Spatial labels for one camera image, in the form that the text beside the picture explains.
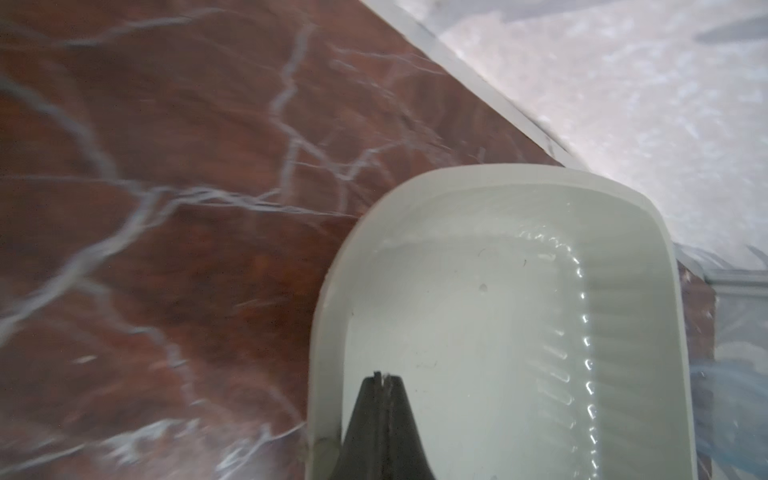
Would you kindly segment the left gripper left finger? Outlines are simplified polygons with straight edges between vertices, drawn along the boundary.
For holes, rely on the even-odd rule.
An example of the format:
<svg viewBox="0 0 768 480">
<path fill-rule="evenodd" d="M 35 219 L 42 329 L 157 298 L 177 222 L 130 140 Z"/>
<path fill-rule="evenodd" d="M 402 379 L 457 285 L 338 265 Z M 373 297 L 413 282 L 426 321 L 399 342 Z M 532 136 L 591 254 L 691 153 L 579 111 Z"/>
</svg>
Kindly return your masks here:
<svg viewBox="0 0 768 480">
<path fill-rule="evenodd" d="M 333 480 L 381 479 L 384 471 L 384 381 L 380 372 L 365 378 L 350 417 Z"/>
</svg>

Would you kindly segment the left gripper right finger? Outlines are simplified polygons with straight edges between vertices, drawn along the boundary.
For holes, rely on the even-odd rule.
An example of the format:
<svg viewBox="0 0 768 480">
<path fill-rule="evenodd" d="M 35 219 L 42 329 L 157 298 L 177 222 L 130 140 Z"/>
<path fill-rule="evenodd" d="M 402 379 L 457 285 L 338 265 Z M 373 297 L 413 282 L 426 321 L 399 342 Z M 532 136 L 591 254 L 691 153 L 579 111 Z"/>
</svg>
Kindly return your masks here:
<svg viewBox="0 0 768 480">
<path fill-rule="evenodd" d="M 421 442 L 404 381 L 399 376 L 386 376 L 383 386 L 386 424 L 382 478 L 433 480 L 435 476 Z"/>
</svg>

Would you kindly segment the grey-green storage box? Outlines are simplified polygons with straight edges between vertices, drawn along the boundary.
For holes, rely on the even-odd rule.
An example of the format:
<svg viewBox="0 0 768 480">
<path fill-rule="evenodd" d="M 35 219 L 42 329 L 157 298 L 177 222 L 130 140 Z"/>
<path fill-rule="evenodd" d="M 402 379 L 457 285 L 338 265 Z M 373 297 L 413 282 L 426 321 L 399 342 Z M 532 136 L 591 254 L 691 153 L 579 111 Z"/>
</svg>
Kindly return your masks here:
<svg viewBox="0 0 768 480">
<path fill-rule="evenodd" d="M 472 165 L 382 197 L 315 308 L 309 479 L 362 381 L 399 376 L 435 479 L 693 479 L 678 265 L 642 194 L 562 167 Z"/>
</svg>

